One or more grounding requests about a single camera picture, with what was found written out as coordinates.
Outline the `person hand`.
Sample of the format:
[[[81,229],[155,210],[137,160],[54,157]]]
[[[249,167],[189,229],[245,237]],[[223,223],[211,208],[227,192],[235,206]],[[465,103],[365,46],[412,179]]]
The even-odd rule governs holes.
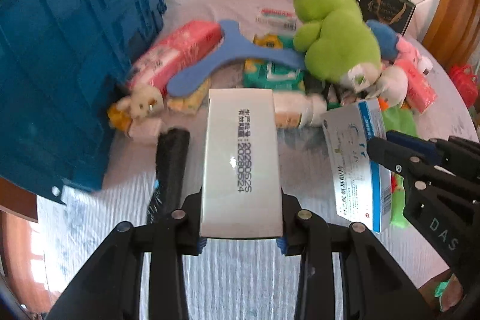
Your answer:
[[[442,313],[456,306],[463,295],[463,287],[454,274],[448,280],[441,282],[434,291],[434,296],[439,299],[439,308]]]

